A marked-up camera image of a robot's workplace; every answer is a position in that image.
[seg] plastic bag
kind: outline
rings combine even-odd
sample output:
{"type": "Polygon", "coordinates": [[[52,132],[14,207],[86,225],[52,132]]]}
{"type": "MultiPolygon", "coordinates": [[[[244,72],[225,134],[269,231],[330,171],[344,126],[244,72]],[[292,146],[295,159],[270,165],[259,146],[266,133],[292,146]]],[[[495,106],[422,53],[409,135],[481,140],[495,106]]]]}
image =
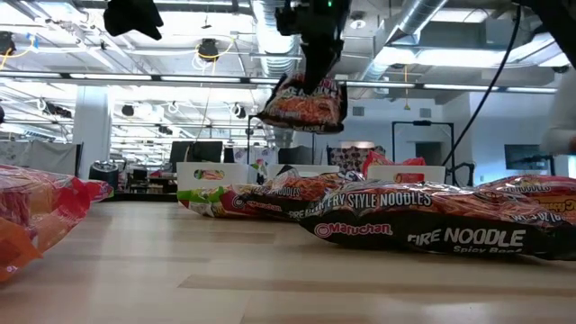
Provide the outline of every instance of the plastic bag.
{"type": "MultiPolygon", "coordinates": [[[[394,162],[392,162],[391,160],[389,160],[388,158],[386,158],[385,156],[383,156],[382,154],[378,154],[376,152],[370,151],[370,152],[368,152],[368,158],[366,159],[366,161],[362,165],[362,173],[364,174],[364,177],[368,177],[368,168],[370,166],[419,166],[419,167],[423,167],[425,165],[426,165],[426,160],[424,160],[423,157],[409,158],[406,161],[397,165],[394,162]]],[[[422,175],[422,174],[398,174],[396,176],[396,178],[394,179],[394,182],[396,182],[398,184],[400,184],[400,183],[413,184],[413,183],[417,183],[417,182],[421,182],[421,181],[424,181],[424,175],[422,175]]]]}
{"type": "Polygon", "coordinates": [[[482,184],[480,188],[523,194],[576,224],[576,179],[553,175],[515,175],[482,184]]]}
{"type": "Polygon", "coordinates": [[[351,181],[363,181],[357,172],[327,173],[304,177],[285,166],[265,185],[243,194],[240,199],[257,211],[285,221],[298,221],[310,203],[321,199],[326,192],[351,181]]]}
{"type": "Polygon", "coordinates": [[[260,188],[254,184],[234,184],[213,189],[179,191],[178,201],[202,216],[232,219],[265,219],[266,215],[246,205],[240,196],[260,188]]]}
{"type": "Polygon", "coordinates": [[[318,134],[339,133],[347,117],[347,89],[345,85],[325,78],[313,94],[302,90],[304,76],[284,75],[276,85],[265,108],[256,117],[279,128],[308,131],[318,134]]]}
{"type": "Polygon", "coordinates": [[[519,193],[445,184],[345,184],[310,206],[300,224],[355,248],[461,255],[576,257],[576,228],[519,193]]]}
{"type": "Polygon", "coordinates": [[[41,257],[86,216],[92,200],[111,192],[101,181],[0,166],[0,282],[41,257]]]}

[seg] white box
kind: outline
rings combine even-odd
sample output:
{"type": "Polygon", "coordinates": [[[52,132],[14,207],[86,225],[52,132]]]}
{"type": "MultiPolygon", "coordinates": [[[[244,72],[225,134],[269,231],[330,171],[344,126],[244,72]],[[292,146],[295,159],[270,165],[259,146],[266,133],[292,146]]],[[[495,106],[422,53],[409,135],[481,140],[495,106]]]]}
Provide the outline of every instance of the white box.
{"type": "Polygon", "coordinates": [[[424,181],[443,184],[446,168],[443,166],[369,166],[368,179],[396,182],[398,174],[422,174],[424,181]]]}
{"type": "Polygon", "coordinates": [[[295,168],[300,176],[319,176],[325,173],[336,173],[340,171],[339,166],[269,165],[266,169],[268,179],[275,177],[285,166],[295,168]]]}
{"type": "Polygon", "coordinates": [[[248,165],[236,163],[178,162],[178,191],[199,188],[217,188],[221,185],[245,185],[248,182],[248,165]],[[224,174],[221,180],[196,179],[196,170],[217,170],[224,174]]]}

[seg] hanging cable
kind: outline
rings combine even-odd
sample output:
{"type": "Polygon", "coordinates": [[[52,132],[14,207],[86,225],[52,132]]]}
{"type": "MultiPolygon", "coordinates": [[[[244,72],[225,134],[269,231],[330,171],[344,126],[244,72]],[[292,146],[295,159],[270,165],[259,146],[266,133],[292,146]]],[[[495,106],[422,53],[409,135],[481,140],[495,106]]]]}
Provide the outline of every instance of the hanging cable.
{"type": "Polygon", "coordinates": [[[488,86],[486,93],[484,93],[484,97],[480,100],[478,107],[474,111],[472,118],[470,118],[470,120],[468,121],[468,123],[466,124],[464,129],[462,130],[462,133],[458,137],[458,140],[454,144],[454,147],[452,148],[452,150],[450,150],[450,153],[448,153],[448,156],[446,157],[446,159],[442,163],[443,166],[445,166],[446,163],[448,163],[448,160],[450,160],[452,155],[455,153],[456,148],[458,147],[458,145],[460,144],[460,142],[464,138],[464,135],[466,135],[466,132],[470,129],[470,126],[472,126],[472,123],[474,122],[474,120],[476,120],[476,116],[478,116],[478,113],[480,112],[480,110],[482,109],[484,104],[486,103],[486,99],[488,99],[488,96],[492,92],[492,88],[496,85],[496,82],[498,81],[500,74],[502,74],[502,71],[504,70],[504,67],[506,66],[506,62],[508,61],[508,57],[510,56],[510,53],[512,52],[512,48],[514,47],[514,42],[516,41],[516,36],[518,35],[518,29],[520,28],[520,19],[521,18],[522,18],[522,4],[519,4],[518,7],[516,8],[516,21],[514,23],[514,30],[512,31],[512,37],[510,37],[510,43],[508,44],[508,48],[506,49],[506,53],[504,54],[504,58],[502,59],[502,62],[500,63],[500,66],[498,67],[498,70],[496,71],[496,75],[494,75],[494,78],[490,82],[490,85],[488,86]]]}
{"type": "Polygon", "coordinates": [[[26,49],[24,52],[20,53],[20,54],[16,54],[16,55],[10,55],[10,53],[12,52],[12,49],[8,49],[8,51],[6,52],[6,54],[4,54],[4,57],[2,58],[2,63],[0,64],[0,71],[2,71],[4,69],[4,65],[6,64],[6,61],[8,59],[17,59],[17,58],[21,58],[24,55],[28,54],[28,52],[30,52],[33,48],[34,48],[34,36],[30,36],[30,47],[28,47],[28,49],[26,49]]]}
{"type": "Polygon", "coordinates": [[[228,52],[230,51],[230,49],[232,48],[232,45],[234,45],[234,41],[235,41],[235,40],[230,37],[230,44],[228,45],[228,48],[227,48],[226,50],[224,50],[222,53],[218,53],[218,54],[216,54],[216,55],[203,55],[203,54],[200,54],[200,52],[198,51],[198,48],[199,48],[200,45],[202,45],[202,44],[198,44],[198,45],[196,45],[196,54],[197,54],[199,57],[203,58],[203,59],[216,59],[216,58],[219,58],[219,57],[221,57],[222,55],[224,55],[224,54],[226,54],[226,53],[228,53],[228,52]]]}
{"type": "MultiPolygon", "coordinates": [[[[215,71],[216,71],[216,59],[212,63],[212,76],[213,77],[214,77],[215,71]]],[[[194,141],[194,144],[198,141],[198,139],[200,138],[200,135],[202,135],[202,130],[204,129],[204,123],[206,122],[206,114],[208,113],[208,104],[210,103],[210,94],[211,93],[212,93],[212,88],[209,87],[208,88],[208,96],[206,97],[206,106],[204,107],[204,116],[202,117],[202,122],[200,123],[200,130],[198,131],[198,136],[196,136],[196,140],[194,141]]]]}

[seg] black cable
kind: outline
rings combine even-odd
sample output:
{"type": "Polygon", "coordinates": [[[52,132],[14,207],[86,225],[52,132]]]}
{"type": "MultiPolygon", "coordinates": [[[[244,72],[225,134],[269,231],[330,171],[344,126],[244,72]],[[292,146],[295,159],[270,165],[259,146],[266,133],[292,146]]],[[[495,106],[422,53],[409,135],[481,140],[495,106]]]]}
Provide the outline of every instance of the black cable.
{"type": "Polygon", "coordinates": [[[460,144],[460,142],[464,138],[464,135],[466,135],[466,132],[470,129],[470,126],[472,126],[472,123],[474,122],[474,120],[476,120],[476,116],[478,116],[478,113],[480,112],[480,110],[482,109],[484,104],[486,103],[486,99],[488,99],[488,96],[492,92],[492,88],[496,85],[496,82],[498,81],[500,74],[502,74],[502,71],[504,70],[504,67],[506,66],[506,62],[508,61],[508,57],[510,56],[510,53],[512,52],[512,48],[514,47],[514,42],[516,41],[516,36],[518,35],[518,29],[520,28],[521,16],[522,16],[522,6],[519,5],[516,8],[516,21],[514,23],[514,31],[512,32],[512,37],[510,38],[510,44],[508,45],[508,48],[506,49],[506,53],[504,54],[504,58],[502,59],[502,62],[500,63],[500,66],[498,67],[498,70],[496,71],[496,75],[492,79],[492,82],[490,82],[490,85],[488,86],[488,90],[486,90],[484,97],[482,98],[482,100],[480,100],[480,103],[478,104],[478,107],[474,111],[472,118],[470,118],[470,120],[466,124],[466,127],[464,127],[464,129],[462,130],[462,133],[458,137],[458,140],[454,144],[454,147],[452,148],[450,153],[448,153],[448,156],[446,157],[444,162],[442,162],[443,166],[445,166],[446,163],[448,163],[448,160],[450,160],[452,155],[455,153],[456,148],[458,148],[458,145],[460,144]]]}

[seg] instant noodle package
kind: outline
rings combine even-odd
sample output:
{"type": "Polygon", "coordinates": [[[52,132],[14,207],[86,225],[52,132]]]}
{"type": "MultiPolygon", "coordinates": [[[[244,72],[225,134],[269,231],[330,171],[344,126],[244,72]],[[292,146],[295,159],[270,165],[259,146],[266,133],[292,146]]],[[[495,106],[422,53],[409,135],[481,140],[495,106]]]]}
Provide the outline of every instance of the instant noodle package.
{"type": "Polygon", "coordinates": [[[279,128],[318,134],[339,133],[347,116],[347,89],[325,78],[310,95],[303,91],[304,75],[284,75],[265,108],[256,117],[279,128]]]}
{"type": "Polygon", "coordinates": [[[520,193],[445,184],[350,183],[326,194],[300,224],[354,248],[574,259],[576,230],[520,193]]]}
{"type": "Polygon", "coordinates": [[[61,241],[110,196],[105,182],[0,166],[0,282],[61,241]]]}
{"type": "Polygon", "coordinates": [[[576,179],[552,175],[515,175],[481,187],[523,194],[576,224],[576,179]]]}
{"type": "Polygon", "coordinates": [[[240,196],[256,188],[256,184],[233,184],[217,188],[178,192],[178,201],[191,211],[213,218],[264,219],[267,215],[244,203],[240,196]]]}
{"type": "Polygon", "coordinates": [[[330,190],[352,181],[364,180],[356,172],[327,173],[317,176],[300,176],[291,166],[262,187],[241,196],[256,210],[287,221],[298,221],[313,202],[320,200],[330,190]]]}

